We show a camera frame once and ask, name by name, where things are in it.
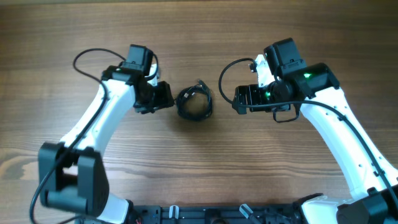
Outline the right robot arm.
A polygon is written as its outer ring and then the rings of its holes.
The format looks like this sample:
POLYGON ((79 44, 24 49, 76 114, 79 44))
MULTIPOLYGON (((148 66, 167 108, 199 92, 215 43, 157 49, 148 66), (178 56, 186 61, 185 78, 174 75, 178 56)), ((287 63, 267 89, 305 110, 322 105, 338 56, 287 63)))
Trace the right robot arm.
POLYGON ((379 152, 324 63, 307 65, 292 39, 266 47, 249 67, 258 82, 238 86, 239 114, 294 110, 308 119, 337 161, 350 198, 311 195, 298 203, 305 223, 396 223, 397 169, 379 152))

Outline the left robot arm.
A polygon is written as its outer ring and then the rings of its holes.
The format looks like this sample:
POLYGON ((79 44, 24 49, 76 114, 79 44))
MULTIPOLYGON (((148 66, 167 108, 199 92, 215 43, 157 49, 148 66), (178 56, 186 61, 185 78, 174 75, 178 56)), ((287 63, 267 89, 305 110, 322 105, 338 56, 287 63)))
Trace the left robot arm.
POLYGON ((37 221, 37 202, 74 213, 72 220, 141 223, 133 202, 110 192, 103 156, 130 109, 147 114, 174 105, 170 85, 158 77, 156 54, 134 44, 118 65, 94 77, 98 92, 77 124, 58 143, 45 142, 39 149, 39 185, 29 207, 31 223, 37 221))

